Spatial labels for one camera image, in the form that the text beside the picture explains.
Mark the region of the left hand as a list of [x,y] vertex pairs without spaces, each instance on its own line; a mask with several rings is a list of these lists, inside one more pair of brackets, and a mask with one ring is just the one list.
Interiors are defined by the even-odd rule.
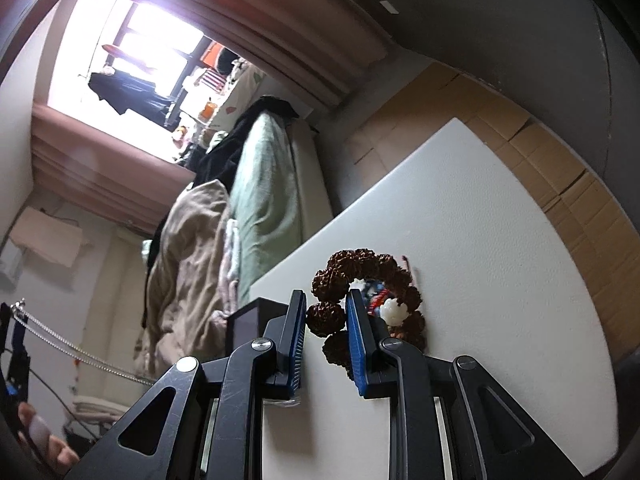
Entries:
[[30,442],[56,474],[65,476],[79,462],[77,453],[61,438],[52,434],[35,408],[26,402],[17,407],[18,418],[23,429],[18,432],[21,446],[35,456]]

